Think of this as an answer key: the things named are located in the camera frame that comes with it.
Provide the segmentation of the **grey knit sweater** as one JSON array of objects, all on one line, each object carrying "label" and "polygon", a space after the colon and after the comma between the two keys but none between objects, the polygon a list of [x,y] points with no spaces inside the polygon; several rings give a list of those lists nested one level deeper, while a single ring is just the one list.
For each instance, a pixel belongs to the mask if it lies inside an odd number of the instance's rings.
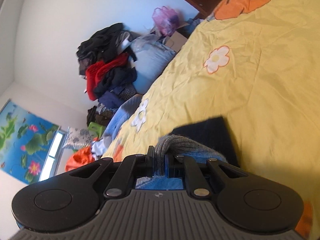
[{"label": "grey knit sweater", "polygon": [[171,133],[159,138],[155,146],[155,172],[153,177],[137,179],[136,189],[182,190],[181,176],[170,178],[166,156],[190,156],[204,164],[216,158],[239,167],[236,153],[223,117],[218,116],[191,125],[176,127]]}]

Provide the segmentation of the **pile of dark clothes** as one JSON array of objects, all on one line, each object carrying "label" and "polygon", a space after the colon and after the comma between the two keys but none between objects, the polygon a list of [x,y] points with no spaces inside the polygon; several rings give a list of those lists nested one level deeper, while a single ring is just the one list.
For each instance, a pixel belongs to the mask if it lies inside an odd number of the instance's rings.
[{"label": "pile of dark clothes", "polygon": [[137,60],[131,48],[132,35],[123,23],[115,23],[95,32],[80,43],[76,52],[79,75],[86,80],[89,100],[119,100],[137,79],[130,60]]}]

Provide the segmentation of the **orange cloth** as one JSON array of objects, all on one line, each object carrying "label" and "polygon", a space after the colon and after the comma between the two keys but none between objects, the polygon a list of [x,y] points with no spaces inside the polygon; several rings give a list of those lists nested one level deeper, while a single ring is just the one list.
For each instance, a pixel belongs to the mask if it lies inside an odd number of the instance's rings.
[{"label": "orange cloth", "polygon": [[93,162],[95,162],[95,158],[91,153],[91,147],[87,146],[69,157],[65,165],[65,171],[68,172]]}]

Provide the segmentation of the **green plastic stool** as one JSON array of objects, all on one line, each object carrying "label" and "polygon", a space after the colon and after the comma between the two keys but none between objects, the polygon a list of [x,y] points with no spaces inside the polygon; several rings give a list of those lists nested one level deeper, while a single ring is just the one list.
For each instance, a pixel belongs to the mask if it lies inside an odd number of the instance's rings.
[{"label": "green plastic stool", "polygon": [[94,132],[99,138],[103,135],[105,129],[106,129],[105,126],[97,124],[96,122],[90,122],[88,126],[88,130],[91,132]]}]

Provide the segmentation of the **blue pillow bundle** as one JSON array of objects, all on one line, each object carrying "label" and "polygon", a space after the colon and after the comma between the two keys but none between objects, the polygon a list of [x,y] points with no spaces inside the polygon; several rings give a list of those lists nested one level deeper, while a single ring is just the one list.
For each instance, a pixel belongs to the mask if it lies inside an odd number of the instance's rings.
[{"label": "blue pillow bundle", "polygon": [[148,34],[134,39],[130,45],[137,60],[133,65],[137,78],[133,86],[138,94],[145,94],[155,80],[163,73],[176,52],[158,42],[158,36]]}]

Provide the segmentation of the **cardboard box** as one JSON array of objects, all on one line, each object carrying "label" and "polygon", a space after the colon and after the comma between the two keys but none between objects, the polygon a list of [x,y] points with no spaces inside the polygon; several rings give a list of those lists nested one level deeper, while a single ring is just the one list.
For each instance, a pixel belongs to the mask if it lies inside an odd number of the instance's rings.
[{"label": "cardboard box", "polygon": [[183,45],[187,42],[187,38],[184,37],[179,32],[175,31],[172,36],[167,40],[165,45],[169,47],[170,49],[174,50],[176,53],[178,53]]}]

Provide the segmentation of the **yellow flowered bed quilt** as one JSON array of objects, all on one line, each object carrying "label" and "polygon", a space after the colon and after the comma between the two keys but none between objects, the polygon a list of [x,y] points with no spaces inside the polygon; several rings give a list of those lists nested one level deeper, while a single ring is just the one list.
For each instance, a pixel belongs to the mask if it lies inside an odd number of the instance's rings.
[{"label": "yellow flowered bed quilt", "polygon": [[319,239],[319,0],[267,0],[203,21],[105,156],[145,153],[176,127],[215,116],[242,169],[311,202],[310,238]]}]

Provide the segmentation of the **pink plastic bag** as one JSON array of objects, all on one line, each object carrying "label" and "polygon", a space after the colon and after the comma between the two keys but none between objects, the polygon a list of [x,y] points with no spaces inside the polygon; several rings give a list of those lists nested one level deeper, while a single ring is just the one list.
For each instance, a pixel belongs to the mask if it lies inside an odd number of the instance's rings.
[{"label": "pink plastic bag", "polygon": [[157,7],[153,11],[152,19],[158,30],[165,36],[171,36],[180,26],[178,13],[165,6]]}]

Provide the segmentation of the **lotus flower wall poster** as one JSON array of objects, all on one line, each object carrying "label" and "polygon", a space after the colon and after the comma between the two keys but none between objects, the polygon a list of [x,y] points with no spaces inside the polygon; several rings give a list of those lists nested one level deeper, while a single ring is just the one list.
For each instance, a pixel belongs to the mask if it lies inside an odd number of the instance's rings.
[{"label": "lotus flower wall poster", "polygon": [[9,99],[1,110],[1,170],[26,184],[39,181],[58,130]]}]

